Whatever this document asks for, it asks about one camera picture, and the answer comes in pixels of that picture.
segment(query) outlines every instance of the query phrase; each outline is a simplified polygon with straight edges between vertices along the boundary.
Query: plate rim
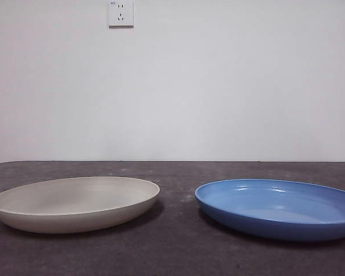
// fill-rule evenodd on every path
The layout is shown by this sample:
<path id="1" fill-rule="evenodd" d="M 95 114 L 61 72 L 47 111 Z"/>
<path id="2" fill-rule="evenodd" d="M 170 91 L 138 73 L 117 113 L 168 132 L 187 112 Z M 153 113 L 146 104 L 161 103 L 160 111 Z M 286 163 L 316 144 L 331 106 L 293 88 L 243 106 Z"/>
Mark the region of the plate rim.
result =
<path id="1" fill-rule="evenodd" d="M 153 183 L 153 182 L 151 182 L 149 180 L 140 179 L 140 178 L 134 178 L 134 177 L 109 177 L 109 176 L 97 175 L 97 176 L 93 176 L 93 177 L 67 177 L 67 178 L 50 179 L 50 180 L 45 180 L 45 181 L 40 181 L 40 182 L 33 182 L 33 183 L 24 184 L 24 185 L 21 185 L 21 186 L 18 186 L 18 187 L 14 187 L 14 188 L 2 191 L 0 193 L 0 195 L 3 194 L 3 193 L 8 193 L 9 191 L 12 191 L 12 190 L 15 190 L 15 189 L 22 188 L 24 186 L 35 185 L 35 184 L 51 182 L 51 181 L 66 180 L 66 179 L 79 179 L 79 178 L 82 178 L 82 179 L 84 179 L 84 178 L 127 178 L 127 179 L 135 179 L 135 180 L 145 181 L 145 182 L 149 182 L 149 183 L 153 184 L 155 187 L 157 187 L 157 191 L 156 191 L 156 193 L 153 196 L 151 196 L 150 198 L 147 198 L 144 201 L 140 201 L 140 202 L 137 202 L 137 203 L 134 203 L 134 204 L 130 204 L 130 205 L 115 207 L 115 208 L 108 208 L 108 209 L 103 209 L 103 210 L 95 210 L 95 211 L 91 211 L 91 212 L 66 213 L 66 214 L 62 214 L 62 213 L 59 213 L 59 214 L 33 214 L 33 213 L 13 212 L 13 211 L 4 210 L 2 208 L 0 208 L 0 212 L 7 213 L 7 214 L 19 215 L 19 216 L 39 216 L 39 217 L 76 216 L 76 215 L 83 215 L 83 214 L 101 213 L 101 212 L 107 212 L 107 211 L 111 211 L 111 210 L 118 210 L 118 209 L 123 209 L 123 208 L 126 208 L 126 207 L 135 206 L 135 205 L 138 205 L 138 204 L 142 204 L 142 203 L 147 202 L 147 201 L 155 198 L 156 196 L 158 196 L 158 194 L 161 191 L 160 187 L 156 183 Z"/>
<path id="2" fill-rule="evenodd" d="M 247 217 L 247 218 L 251 218 L 251 219 L 256 219 L 256 220 L 264 220 L 264 221 L 271 221 L 271 222 L 274 222 L 274 223 L 286 223 L 286 224 L 303 224 L 303 225 L 336 225 L 336 224 L 345 224 L 345 220 L 338 220 L 338 221 L 325 221 L 325 222 L 320 222 L 320 223 L 302 223 L 302 222 L 299 222 L 299 221 L 284 221 L 284 220 L 274 220 L 274 219 L 271 219 L 271 218 L 263 218 L 263 217 L 256 217 L 256 216 L 247 216 L 247 215 L 244 215 L 244 214 L 240 214 L 240 213 L 237 213 L 237 212 L 233 212 L 233 211 L 230 211 L 230 210 L 226 210 L 224 208 L 220 208 L 220 207 L 216 207 L 212 204 L 208 204 L 206 203 L 199 195 L 198 195 L 198 192 L 200 189 L 202 189 L 204 186 L 208 186 L 208 185 L 212 185 L 214 183 L 219 183 L 219 182 L 226 182 L 226 181 L 274 181 L 274 182 L 290 182 L 290 183 L 298 183 L 298 184 L 306 184 L 306 185 L 311 185 L 311 186 L 317 186 L 317 187 L 323 187 L 323 188 L 327 188 L 327 189 L 331 189 L 331 190 L 335 190 L 335 191 L 341 191 L 343 193 L 345 193 L 345 190 L 341 190 L 341 189 L 337 189 L 337 188 L 333 188 L 333 187 L 328 187 L 328 186 L 324 186 L 324 185 L 318 185 L 318 184 L 313 184 L 313 183 L 307 183 L 307 182 L 300 182 L 300 181 L 290 181 L 290 180 L 280 180 L 280 179 L 261 179 L 261 178 L 238 178 L 238 179 L 225 179 L 225 180 L 219 180 L 219 181 L 213 181 L 213 182 L 209 182 L 209 183 L 206 183 L 206 184 L 203 184 L 199 187 L 196 188 L 196 190 L 194 191 L 194 195 L 196 197 L 196 199 L 213 208 L 213 209 L 217 209 L 217 210 L 220 210 L 222 212 L 225 212 L 225 213 L 229 213 L 229 214 L 234 214 L 234 215 L 237 215 L 237 216 L 241 216 L 241 217 Z"/>

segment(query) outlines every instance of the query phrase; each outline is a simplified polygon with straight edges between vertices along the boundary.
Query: wall socket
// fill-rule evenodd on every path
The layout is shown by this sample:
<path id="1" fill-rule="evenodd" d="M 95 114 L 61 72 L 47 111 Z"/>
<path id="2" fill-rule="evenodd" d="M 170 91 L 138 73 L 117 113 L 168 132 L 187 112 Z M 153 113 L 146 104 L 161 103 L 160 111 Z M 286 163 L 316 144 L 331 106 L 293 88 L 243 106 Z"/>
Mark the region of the wall socket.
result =
<path id="1" fill-rule="evenodd" d="M 133 26 L 133 0 L 109 1 L 109 28 Z"/>

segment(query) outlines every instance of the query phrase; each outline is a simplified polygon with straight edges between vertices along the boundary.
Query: floor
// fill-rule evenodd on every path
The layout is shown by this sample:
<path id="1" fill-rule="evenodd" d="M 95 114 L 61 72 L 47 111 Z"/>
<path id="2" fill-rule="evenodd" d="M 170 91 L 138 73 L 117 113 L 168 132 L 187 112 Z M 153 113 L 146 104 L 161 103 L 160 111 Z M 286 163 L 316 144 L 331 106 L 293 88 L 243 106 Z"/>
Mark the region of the floor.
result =
<path id="1" fill-rule="evenodd" d="M 2 275 L 345 275 L 345 239 L 326 243 L 268 240 L 228 229 L 194 199 L 201 184 L 267 178 L 345 190 L 345 163 L 11 162 L 0 164 L 0 192 L 56 178 L 147 179 L 161 193 L 128 223 L 72 235 L 45 235 L 0 223 Z"/>

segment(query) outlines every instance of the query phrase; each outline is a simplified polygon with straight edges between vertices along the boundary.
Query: beige plate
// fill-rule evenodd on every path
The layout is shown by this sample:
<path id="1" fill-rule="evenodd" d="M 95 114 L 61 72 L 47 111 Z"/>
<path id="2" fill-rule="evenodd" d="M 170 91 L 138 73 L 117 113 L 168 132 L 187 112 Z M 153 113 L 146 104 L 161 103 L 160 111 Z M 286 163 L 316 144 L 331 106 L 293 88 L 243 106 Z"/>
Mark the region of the beige plate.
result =
<path id="1" fill-rule="evenodd" d="M 147 211 L 156 184 L 125 177 L 81 177 L 38 182 L 0 193 L 0 220 L 37 233 L 76 233 L 111 227 Z"/>

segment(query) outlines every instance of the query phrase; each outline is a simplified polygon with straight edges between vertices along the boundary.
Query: plate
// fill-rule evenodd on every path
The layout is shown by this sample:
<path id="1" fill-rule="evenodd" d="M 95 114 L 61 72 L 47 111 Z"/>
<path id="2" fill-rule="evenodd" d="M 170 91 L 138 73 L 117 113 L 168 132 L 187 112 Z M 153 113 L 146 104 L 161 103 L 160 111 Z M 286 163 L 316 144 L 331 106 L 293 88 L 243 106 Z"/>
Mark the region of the plate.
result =
<path id="1" fill-rule="evenodd" d="M 0 193 L 0 220 L 37 233 L 111 227 L 147 211 L 160 192 L 135 178 L 81 177 L 32 183 Z"/>
<path id="2" fill-rule="evenodd" d="M 233 179 L 195 191 L 202 210 L 230 228 L 280 240 L 345 237 L 345 191 L 310 183 Z"/>

